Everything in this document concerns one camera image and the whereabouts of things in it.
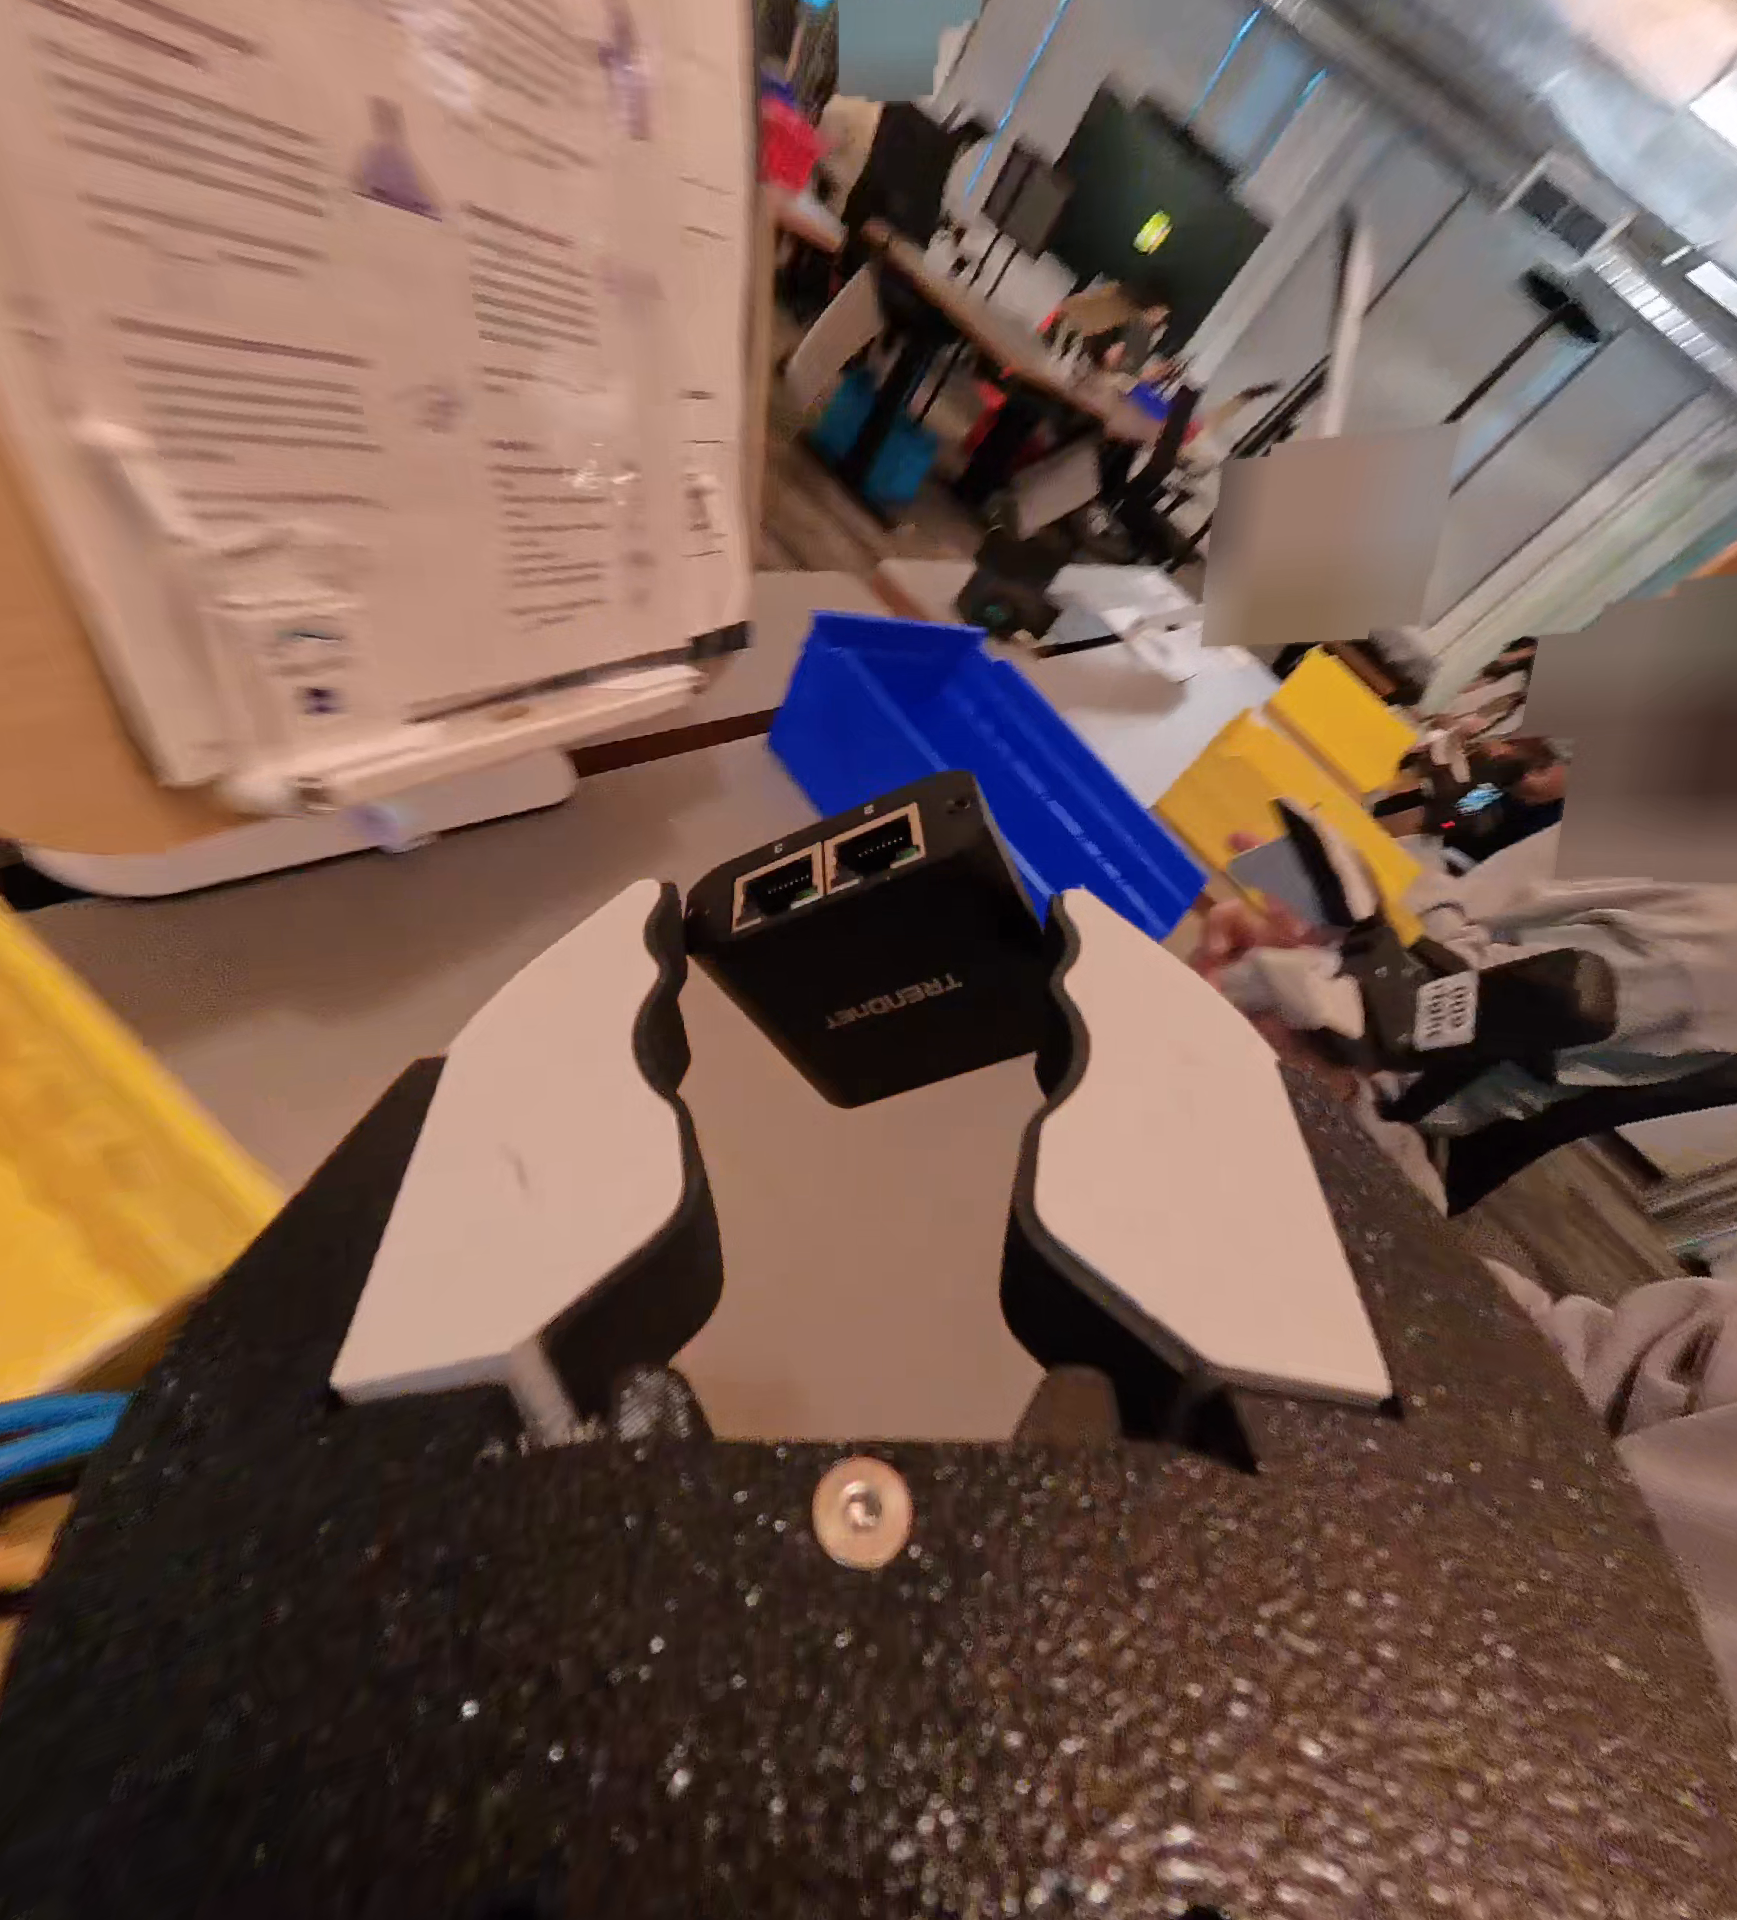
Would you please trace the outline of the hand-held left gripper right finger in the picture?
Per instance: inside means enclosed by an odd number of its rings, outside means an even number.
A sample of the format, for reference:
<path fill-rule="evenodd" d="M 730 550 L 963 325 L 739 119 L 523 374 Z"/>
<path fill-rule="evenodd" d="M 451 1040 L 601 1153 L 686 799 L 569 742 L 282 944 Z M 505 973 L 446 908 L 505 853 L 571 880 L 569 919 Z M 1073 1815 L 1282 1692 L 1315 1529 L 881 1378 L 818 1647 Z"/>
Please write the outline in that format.
<path fill-rule="evenodd" d="M 1375 1318 L 1268 1043 L 1085 892 L 1050 899 L 1045 1023 L 999 1309 L 1019 1438 L 1260 1464 L 1256 1410 L 1393 1419 Z"/>

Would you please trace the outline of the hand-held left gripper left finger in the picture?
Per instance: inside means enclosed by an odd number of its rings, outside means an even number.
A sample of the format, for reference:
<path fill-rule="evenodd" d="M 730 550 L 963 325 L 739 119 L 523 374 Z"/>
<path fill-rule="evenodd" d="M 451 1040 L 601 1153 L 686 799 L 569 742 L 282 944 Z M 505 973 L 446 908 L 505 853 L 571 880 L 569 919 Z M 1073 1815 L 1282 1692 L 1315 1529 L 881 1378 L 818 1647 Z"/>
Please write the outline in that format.
<path fill-rule="evenodd" d="M 636 880 L 455 1035 L 331 1367 L 341 1405 L 498 1389 L 580 1445 L 703 1330 L 727 1262 L 686 975 L 678 888 Z"/>

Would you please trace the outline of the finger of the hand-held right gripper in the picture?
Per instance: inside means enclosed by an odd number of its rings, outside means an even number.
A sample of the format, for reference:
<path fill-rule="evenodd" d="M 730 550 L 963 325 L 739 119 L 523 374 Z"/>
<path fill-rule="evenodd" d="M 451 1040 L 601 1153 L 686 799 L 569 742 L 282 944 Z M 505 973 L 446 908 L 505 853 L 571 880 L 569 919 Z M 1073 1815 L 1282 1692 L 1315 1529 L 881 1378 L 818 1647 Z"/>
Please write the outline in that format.
<path fill-rule="evenodd" d="M 1371 869 L 1323 813 L 1299 799 L 1275 799 L 1276 837 L 1231 858 L 1229 875 L 1298 923 L 1351 933 L 1371 923 Z"/>

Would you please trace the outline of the black network adapter box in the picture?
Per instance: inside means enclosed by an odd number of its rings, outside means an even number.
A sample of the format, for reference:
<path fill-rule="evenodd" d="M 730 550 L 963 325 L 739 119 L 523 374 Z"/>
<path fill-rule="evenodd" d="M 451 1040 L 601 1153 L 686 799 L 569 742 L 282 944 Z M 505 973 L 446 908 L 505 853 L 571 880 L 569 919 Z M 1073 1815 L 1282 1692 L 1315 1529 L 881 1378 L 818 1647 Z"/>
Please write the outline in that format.
<path fill-rule="evenodd" d="M 1048 1029 L 1044 917 L 965 770 L 716 866 L 688 888 L 684 936 L 836 1109 L 1028 1057 Z"/>

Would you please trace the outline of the large yellow plastic bin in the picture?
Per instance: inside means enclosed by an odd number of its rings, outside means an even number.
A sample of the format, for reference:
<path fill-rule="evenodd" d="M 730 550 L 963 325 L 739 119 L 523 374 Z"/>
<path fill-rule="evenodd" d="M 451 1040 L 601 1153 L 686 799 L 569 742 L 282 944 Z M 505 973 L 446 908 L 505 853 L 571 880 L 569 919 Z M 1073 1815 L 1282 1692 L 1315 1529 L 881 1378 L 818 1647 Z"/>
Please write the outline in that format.
<path fill-rule="evenodd" d="M 135 1387 L 279 1204 L 0 899 L 0 1405 Z M 0 1487 L 0 1692 L 81 1469 Z"/>

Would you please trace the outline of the person's right forearm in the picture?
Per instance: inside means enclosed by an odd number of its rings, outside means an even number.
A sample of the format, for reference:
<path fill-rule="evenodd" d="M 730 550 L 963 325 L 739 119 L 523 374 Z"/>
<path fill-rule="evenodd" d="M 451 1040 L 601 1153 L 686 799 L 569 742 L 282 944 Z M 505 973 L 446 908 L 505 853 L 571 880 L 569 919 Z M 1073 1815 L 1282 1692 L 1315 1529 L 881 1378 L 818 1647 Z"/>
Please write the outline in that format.
<path fill-rule="evenodd" d="M 1527 839 L 1470 875 L 1421 880 L 1407 904 L 1476 968 L 1526 952 L 1608 963 L 1615 1032 L 1560 1056 L 1557 1096 L 1660 1085 L 1737 1057 L 1737 884 L 1557 880 L 1514 866 L 1535 848 Z"/>

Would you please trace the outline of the grey desk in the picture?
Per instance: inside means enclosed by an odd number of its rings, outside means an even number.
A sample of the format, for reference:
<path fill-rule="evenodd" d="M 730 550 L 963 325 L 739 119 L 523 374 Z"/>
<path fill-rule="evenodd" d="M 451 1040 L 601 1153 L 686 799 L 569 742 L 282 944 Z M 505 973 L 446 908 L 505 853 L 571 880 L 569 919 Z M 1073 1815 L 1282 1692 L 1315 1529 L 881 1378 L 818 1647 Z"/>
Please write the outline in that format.
<path fill-rule="evenodd" d="M 813 820 L 760 735 L 585 774 L 543 812 L 174 899 L 26 917 L 284 1192 L 411 1063 L 633 880 L 688 887 Z M 684 1096 L 727 1284 L 679 1355 L 730 1438 L 1004 1438 L 1039 1369 L 999 1314 L 1027 1059 L 833 1109 L 712 979 Z"/>

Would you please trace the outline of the blue plastic bin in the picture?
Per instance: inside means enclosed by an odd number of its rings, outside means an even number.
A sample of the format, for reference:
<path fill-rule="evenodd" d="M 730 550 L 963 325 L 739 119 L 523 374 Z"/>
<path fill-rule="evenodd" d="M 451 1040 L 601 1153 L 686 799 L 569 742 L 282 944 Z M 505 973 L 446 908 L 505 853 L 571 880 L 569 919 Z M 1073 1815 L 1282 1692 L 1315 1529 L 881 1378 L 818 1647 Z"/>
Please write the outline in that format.
<path fill-rule="evenodd" d="M 822 818 L 968 774 L 1039 913 L 1084 888 L 1166 940 L 1206 892 L 1181 839 L 973 629 L 819 610 L 768 747 Z"/>

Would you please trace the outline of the white stand base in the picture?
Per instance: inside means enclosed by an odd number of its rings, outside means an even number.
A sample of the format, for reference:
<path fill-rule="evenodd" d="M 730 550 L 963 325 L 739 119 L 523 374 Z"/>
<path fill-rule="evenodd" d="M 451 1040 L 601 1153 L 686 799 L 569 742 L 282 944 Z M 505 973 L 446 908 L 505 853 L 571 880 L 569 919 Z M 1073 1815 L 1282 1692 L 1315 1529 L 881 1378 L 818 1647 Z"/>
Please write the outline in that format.
<path fill-rule="evenodd" d="M 88 853 L 19 845 L 21 863 L 69 888 L 102 899 L 174 899 L 239 880 L 302 870 L 357 853 L 407 853 L 466 829 L 563 805 L 578 782 L 572 760 L 526 756 L 357 809 L 241 825 L 174 850 Z"/>

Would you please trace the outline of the long wooden work table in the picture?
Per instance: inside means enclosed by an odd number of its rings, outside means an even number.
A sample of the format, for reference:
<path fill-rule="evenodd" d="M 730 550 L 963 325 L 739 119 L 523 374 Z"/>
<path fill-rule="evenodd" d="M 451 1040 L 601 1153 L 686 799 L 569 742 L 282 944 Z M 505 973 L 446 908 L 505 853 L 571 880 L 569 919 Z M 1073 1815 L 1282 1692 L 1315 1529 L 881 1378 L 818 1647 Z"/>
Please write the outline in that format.
<path fill-rule="evenodd" d="M 937 268 L 927 250 L 881 220 L 848 228 L 819 220 L 800 203 L 779 203 L 781 235 L 840 257 L 862 250 L 860 268 L 836 292 L 843 320 L 868 332 L 848 347 L 836 338 L 824 349 L 808 340 L 783 359 L 781 393 L 791 417 L 808 424 L 831 400 L 848 362 L 878 340 L 920 347 L 922 359 L 944 338 L 965 349 L 999 392 L 1001 404 L 970 454 L 993 455 L 1010 472 L 1033 454 L 1055 454 L 1074 442 L 1112 442 L 1144 449 L 1161 434 L 1152 417 L 1108 374 L 1091 372 L 1055 349 L 1021 317 L 978 292 L 968 278 Z"/>

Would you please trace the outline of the printed paper sheet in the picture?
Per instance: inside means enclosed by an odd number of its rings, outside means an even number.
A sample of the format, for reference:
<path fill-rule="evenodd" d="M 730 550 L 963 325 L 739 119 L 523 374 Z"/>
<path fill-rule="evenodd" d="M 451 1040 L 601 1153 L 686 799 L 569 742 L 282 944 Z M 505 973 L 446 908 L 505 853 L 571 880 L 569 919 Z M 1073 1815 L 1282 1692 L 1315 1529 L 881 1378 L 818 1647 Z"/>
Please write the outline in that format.
<path fill-rule="evenodd" d="M 744 644 L 747 5 L 0 2 L 0 432 L 135 748 L 341 809 Z"/>

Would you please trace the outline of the dark wall screen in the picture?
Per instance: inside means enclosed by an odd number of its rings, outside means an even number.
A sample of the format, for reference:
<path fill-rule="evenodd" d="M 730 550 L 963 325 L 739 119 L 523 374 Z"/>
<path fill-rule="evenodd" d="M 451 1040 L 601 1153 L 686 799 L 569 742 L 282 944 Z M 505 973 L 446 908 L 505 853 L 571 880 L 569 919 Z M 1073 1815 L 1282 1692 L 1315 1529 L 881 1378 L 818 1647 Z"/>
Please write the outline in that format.
<path fill-rule="evenodd" d="M 1045 250 L 1074 287 L 1115 282 L 1164 304 L 1175 345 L 1218 308 L 1268 234 L 1218 154 L 1154 102 L 1110 86 L 1095 92 L 1055 169 L 1070 195 Z"/>

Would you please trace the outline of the silver ventilation duct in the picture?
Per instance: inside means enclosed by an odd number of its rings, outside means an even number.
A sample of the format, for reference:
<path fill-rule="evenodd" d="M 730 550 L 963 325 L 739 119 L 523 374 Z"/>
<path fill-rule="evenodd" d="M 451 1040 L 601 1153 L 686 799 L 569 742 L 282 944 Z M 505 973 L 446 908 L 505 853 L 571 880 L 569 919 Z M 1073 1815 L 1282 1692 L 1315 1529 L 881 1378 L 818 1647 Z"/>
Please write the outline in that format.
<path fill-rule="evenodd" d="M 1575 304 L 1737 407 L 1737 5 L 1268 12 L 1526 226 Z"/>

